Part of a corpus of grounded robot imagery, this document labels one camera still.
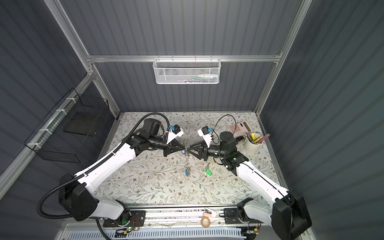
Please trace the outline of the keyring bunch with grey strap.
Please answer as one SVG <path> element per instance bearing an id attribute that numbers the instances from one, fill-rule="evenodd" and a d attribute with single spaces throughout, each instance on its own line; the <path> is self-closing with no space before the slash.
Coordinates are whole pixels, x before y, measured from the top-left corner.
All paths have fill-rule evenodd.
<path id="1" fill-rule="evenodd" d="M 188 148 L 187 141 L 184 141 L 184 149 L 182 150 L 182 154 L 186 159 L 186 161 L 185 161 L 185 175 L 186 175 L 186 177 L 189 178 L 191 176 L 191 169 L 190 169 L 190 161 L 189 161 L 190 156 L 189 156 L 189 153 L 187 151 L 187 148 Z"/>

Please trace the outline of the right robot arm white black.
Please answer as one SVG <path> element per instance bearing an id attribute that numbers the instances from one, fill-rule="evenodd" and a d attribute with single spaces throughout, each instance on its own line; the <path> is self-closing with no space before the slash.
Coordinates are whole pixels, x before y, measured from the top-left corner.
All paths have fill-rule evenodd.
<path id="1" fill-rule="evenodd" d="M 306 202 L 259 171 L 237 148 L 237 141 L 230 132 L 222 132 L 219 144 L 212 144 L 210 129 L 198 130 L 203 141 L 190 145 L 188 153 L 199 160 L 218 158 L 223 166 L 236 177 L 247 182 L 264 198 L 266 205 L 253 198 L 237 204 L 237 217 L 241 222 L 260 221 L 273 228 L 282 240 L 294 240 L 312 226 Z"/>

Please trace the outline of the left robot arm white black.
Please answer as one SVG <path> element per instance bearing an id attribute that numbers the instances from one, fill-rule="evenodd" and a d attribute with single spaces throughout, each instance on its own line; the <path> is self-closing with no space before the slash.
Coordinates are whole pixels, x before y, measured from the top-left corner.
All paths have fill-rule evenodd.
<path id="1" fill-rule="evenodd" d="M 59 191 L 59 203 L 76 221 L 88 218 L 106 218 L 117 220 L 120 225 L 127 225 L 132 217 L 130 208 L 123 202 L 103 200 L 93 196 L 93 192 L 110 175 L 125 163 L 134 160 L 148 150 L 162 150 L 164 156 L 184 150 L 184 146 L 176 139 L 184 133 L 178 125 L 164 129 L 156 119 L 145 119 L 142 128 L 135 128 L 110 153 L 90 167 L 75 174 L 76 180 Z"/>

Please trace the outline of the key with green tag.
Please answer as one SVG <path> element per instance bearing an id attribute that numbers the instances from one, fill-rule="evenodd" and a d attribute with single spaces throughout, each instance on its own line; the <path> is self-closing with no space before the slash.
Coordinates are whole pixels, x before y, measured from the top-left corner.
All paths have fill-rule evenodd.
<path id="1" fill-rule="evenodd" d="M 212 171 L 210 170 L 210 163 L 208 163 L 208 164 L 206 165 L 206 167 L 205 167 L 205 172 L 206 172 L 206 174 L 207 174 L 208 176 L 212 176 L 212 175 L 213 175 Z"/>

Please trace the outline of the floral table mat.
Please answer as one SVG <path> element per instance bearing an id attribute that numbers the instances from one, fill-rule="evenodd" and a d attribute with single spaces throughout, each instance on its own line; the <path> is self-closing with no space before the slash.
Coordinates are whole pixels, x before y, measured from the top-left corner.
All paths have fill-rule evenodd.
<path id="1" fill-rule="evenodd" d="M 171 124 L 184 130 L 180 142 L 193 144 L 201 137 L 198 129 L 208 126 L 217 133 L 227 131 L 234 123 L 247 121 L 252 130 L 261 132 L 252 112 L 175 112 L 165 113 Z M 146 151 L 124 164 L 94 191 L 107 200 L 120 200 L 128 205 L 235 205 L 245 198 L 265 204 L 263 197 L 247 182 L 236 177 L 217 159 L 198 160 L 190 156 L 191 176 L 185 175 L 185 157 L 174 153 L 164 157 L 162 151 Z M 210 163 L 213 175 L 205 172 Z"/>

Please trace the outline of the pink calculator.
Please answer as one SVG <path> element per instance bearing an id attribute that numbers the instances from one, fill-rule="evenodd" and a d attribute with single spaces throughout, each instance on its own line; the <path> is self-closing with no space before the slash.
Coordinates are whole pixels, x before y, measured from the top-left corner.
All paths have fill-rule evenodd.
<path id="1" fill-rule="evenodd" d="M 229 126 L 229 130 L 235 139 L 238 137 L 244 137 L 245 135 L 253 132 L 250 124 L 247 121 L 242 121 L 236 125 Z"/>

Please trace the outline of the white pen cup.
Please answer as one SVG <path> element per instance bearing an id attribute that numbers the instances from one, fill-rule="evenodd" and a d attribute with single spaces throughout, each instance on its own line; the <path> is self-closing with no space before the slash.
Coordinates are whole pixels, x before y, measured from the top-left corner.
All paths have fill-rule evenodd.
<path id="1" fill-rule="evenodd" d="M 246 135 L 245 142 L 243 144 L 243 148 L 249 154 L 257 154 L 259 152 L 259 150 L 262 148 L 263 143 L 261 143 L 261 144 L 252 143 L 252 138 L 251 138 L 250 134 Z"/>

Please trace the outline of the tape roll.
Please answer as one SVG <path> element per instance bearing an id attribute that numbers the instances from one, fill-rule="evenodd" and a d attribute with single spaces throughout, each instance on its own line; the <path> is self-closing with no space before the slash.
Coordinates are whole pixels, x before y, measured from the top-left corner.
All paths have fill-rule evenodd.
<path id="1" fill-rule="evenodd" d="M 201 225 L 203 228 L 207 229 L 211 225 L 211 220 L 209 217 L 202 217 L 201 219 Z"/>

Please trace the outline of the pink pen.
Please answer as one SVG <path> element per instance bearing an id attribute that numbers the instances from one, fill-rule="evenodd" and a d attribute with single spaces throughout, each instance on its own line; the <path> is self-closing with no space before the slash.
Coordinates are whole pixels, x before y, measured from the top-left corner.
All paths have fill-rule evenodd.
<path id="1" fill-rule="evenodd" d="M 271 135 L 270 134 L 266 134 L 265 136 L 262 136 L 261 138 L 258 139 L 258 141 L 256 141 L 256 144 L 261 144 L 263 143 L 266 139 L 268 139 Z"/>

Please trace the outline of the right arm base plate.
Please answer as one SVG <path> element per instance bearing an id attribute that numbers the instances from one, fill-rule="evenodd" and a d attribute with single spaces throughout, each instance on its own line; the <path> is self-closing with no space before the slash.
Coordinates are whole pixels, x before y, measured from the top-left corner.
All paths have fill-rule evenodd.
<path id="1" fill-rule="evenodd" d="M 255 219 L 250 219 L 243 211 L 237 208 L 224 208 L 223 213 L 220 214 L 224 218 L 227 225 L 234 224 L 262 224 L 263 222 Z"/>

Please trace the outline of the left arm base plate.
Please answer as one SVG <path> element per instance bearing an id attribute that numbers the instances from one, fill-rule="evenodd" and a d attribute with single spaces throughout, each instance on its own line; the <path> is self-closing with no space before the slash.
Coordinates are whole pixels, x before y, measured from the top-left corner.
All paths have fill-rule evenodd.
<path id="1" fill-rule="evenodd" d="M 123 213 L 122 217 L 119 217 L 117 220 L 107 219 L 103 223 L 104 228 L 114 228 L 114 227 L 142 227 L 146 219 L 146 211 L 130 211 Z"/>

